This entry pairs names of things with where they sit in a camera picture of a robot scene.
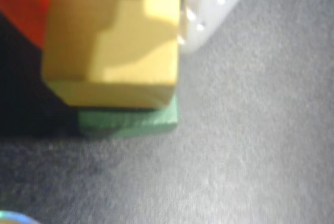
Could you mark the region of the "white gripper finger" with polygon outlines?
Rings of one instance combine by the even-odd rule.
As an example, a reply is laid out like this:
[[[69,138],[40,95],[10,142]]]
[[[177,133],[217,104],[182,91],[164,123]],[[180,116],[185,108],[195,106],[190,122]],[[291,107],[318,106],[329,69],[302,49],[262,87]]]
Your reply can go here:
[[[191,54],[203,46],[240,0],[181,0],[179,50]]]

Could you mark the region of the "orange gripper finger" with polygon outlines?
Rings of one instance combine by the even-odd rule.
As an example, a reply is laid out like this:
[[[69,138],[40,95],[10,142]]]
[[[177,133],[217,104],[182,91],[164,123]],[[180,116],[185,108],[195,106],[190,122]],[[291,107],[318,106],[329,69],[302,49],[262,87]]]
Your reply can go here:
[[[44,46],[50,0],[1,0],[1,13],[39,48]]]

